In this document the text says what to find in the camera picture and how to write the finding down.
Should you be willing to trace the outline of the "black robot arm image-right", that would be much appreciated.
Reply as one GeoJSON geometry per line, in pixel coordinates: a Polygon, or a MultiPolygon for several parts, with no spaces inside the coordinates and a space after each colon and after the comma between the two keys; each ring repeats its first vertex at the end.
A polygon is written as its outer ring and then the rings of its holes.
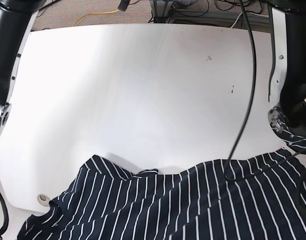
{"type": "Polygon", "coordinates": [[[272,47],[268,100],[306,138],[306,0],[267,1],[272,47]]]}

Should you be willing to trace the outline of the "black robot arm image-left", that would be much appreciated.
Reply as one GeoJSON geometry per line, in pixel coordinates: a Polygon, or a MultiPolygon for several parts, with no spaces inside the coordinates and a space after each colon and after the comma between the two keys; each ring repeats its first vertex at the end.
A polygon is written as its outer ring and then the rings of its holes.
{"type": "Polygon", "coordinates": [[[44,4],[44,0],[0,0],[0,138],[10,115],[21,56],[44,4]]]}

